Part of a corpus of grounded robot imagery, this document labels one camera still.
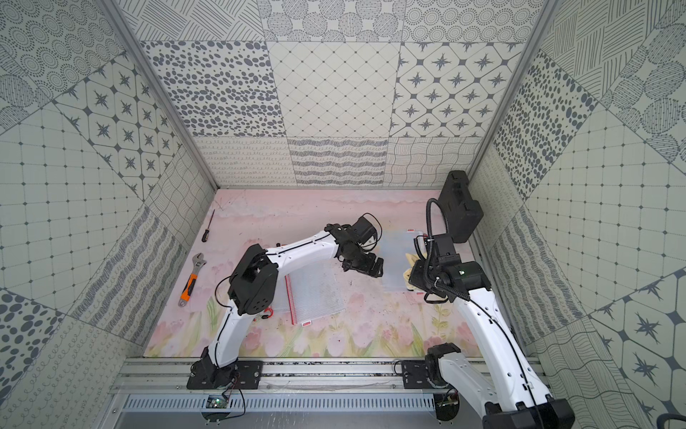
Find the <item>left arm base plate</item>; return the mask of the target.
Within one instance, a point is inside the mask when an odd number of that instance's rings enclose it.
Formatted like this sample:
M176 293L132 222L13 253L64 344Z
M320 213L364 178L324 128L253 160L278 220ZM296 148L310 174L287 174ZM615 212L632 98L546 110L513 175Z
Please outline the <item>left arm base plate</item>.
M187 389L191 391L219 389L233 385L241 390L257 390L260 384L264 362L247 360L219 368L210 359L205 347L200 360L192 364Z

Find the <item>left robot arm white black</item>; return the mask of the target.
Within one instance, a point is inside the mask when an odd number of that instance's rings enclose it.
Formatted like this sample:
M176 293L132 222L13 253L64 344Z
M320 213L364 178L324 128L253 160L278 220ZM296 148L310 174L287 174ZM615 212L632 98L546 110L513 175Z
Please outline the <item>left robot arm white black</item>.
M353 225L329 223L321 232L291 244L250 246L227 278L228 309L214 340L191 367L189 389L218 388L236 381L239 349L254 317L272 305L277 283L290 273L336 259L342 270L379 278L383 259L373 253L382 237L364 216Z

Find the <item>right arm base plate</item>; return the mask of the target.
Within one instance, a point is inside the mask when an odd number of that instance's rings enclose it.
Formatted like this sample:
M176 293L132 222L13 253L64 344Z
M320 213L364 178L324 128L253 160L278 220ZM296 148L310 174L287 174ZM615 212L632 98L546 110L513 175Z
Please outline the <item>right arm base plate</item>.
M428 348L423 359L401 359L399 364L406 390L460 387L475 370L461 348L452 342Z

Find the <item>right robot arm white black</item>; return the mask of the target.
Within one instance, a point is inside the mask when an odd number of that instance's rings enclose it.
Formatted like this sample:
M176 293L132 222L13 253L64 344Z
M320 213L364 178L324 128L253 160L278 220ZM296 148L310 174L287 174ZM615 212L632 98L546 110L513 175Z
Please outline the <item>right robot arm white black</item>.
M486 428L570 428L575 413L532 369L498 307L491 282L475 261L464 262L448 234L414 237L418 259L409 284L428 304L449 303L462 315L489 369L484 376L452 342L425 355L426 381L455 391Z

